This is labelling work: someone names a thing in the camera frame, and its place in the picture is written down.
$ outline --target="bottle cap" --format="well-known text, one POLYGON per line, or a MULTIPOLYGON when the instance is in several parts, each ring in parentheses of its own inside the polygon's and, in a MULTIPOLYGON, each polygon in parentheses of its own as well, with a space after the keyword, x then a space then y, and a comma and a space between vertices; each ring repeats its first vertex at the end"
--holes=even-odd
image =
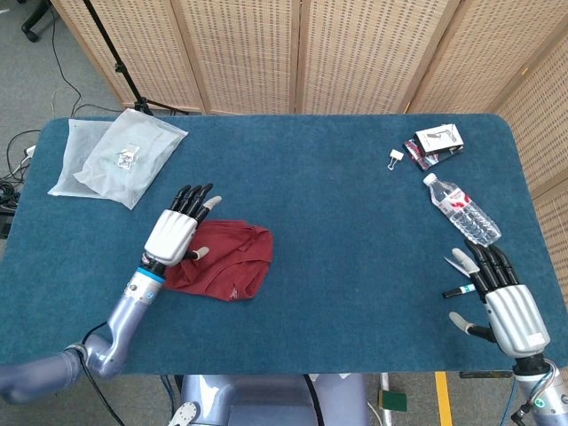
POLYGON ((434 182, 436 179, 438 179, 438 178, 436 177, 436 175, 435 175, 434 173, 430 173, 427 177, 424 178, 424 180, 423 180, 422 182, 424 182, 424 184, 425 184, 426 186, 430 186, 430 184, 431 184, 432 182, 434 182))

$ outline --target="woven panel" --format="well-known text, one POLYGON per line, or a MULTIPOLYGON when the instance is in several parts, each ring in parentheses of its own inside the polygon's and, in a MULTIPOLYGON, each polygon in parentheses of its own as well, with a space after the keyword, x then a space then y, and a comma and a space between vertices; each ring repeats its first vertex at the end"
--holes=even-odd
POLYGON ((413 112, 484 112, 568 11, 568 2, 468 0, 413 112))
POLYGON ((554 200, 537 202, 535 208, 564 301, 568 304, 568 190, 554 200))
POLYGON ((401 112, 447 3, 310 1, 301 112, 401 112))
MULTIPOLYGON (((142 96, 174 107, 200 108, 199 92, 191 68, 185 65, 185 52, 165 1, 92 3, 142 96)), ((114 58, 83 2, 59 0, 54 4, 67 25, 83 39, 120 101, 131 103, 134 97, 128 84, 114 72, 114 58)))
POLYGON ((509 122, 533 190, 568 170, 568 37, 499 108, 509 122))
POLYGON ((176 11, 213 112, 287 113, 292 1, 184 0, 176 11))

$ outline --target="binder clip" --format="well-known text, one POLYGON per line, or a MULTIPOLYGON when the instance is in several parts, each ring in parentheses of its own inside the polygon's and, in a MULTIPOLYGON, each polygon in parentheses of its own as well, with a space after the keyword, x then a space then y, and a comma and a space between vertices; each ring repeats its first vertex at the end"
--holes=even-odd
POLYGON ((390 157, 391 158, 390 158, 390 163, 387 166, 387 169, 394 170, 394 165, 397 162, 400 162, 404 156, 405 156, 404 154, 402 154, 400 151, 397 151, 396 149, 393 149, 392 151, 390 151, 390 157))

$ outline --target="robotic arm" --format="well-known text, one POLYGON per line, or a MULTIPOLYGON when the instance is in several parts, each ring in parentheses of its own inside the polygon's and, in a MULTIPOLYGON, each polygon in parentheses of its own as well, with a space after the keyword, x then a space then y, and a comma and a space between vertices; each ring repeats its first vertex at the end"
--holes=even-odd
POLYGON ((186 251, 199 224, 222 201, 216 196, 203 202, 212 186, 184 186, 170 208, 162 212, 144 246, 138 269, 106 322, 111 343, 100 335, 88 334, 81 343, 49 358, 0 366, 0 396, 9 403, 26 403, 70 386, 82 369, 101 377, 118 375, 138 324, 165 282, 166 267, 187 258, 198 260, 209 252, 208 248, 186 251))
POLYGON ((515 359, 513 373, 526 395, 526 402, 511 416, 515 424, 524 425, 523 418, 532 411, 539 426, 568 426, 568 385, 554 362, 544 358, 550 336, 531 291, 497 247, 466 244, 477 262, 458 248, 452 253, 475 285, 490 327, 468 322, 456 312, 450 319, 466 334, 497 343, 515 359))

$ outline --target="blue ring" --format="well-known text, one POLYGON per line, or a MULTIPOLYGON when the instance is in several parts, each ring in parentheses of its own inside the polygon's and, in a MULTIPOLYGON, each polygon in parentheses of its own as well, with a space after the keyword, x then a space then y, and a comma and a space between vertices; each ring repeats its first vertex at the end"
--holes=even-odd
POLYGON ((151 278, 154 281, 158 281, 160 284, 163 284, 164 282, 166 282, 165 278, 162 278, 158 275, 156 275, 155 273, 151 273, 150 271, 147 271, 144 268, 141 268, 140 266, 136 269, 136 272, 140 272, 141 274, 145 275, 148 278, 151 278))

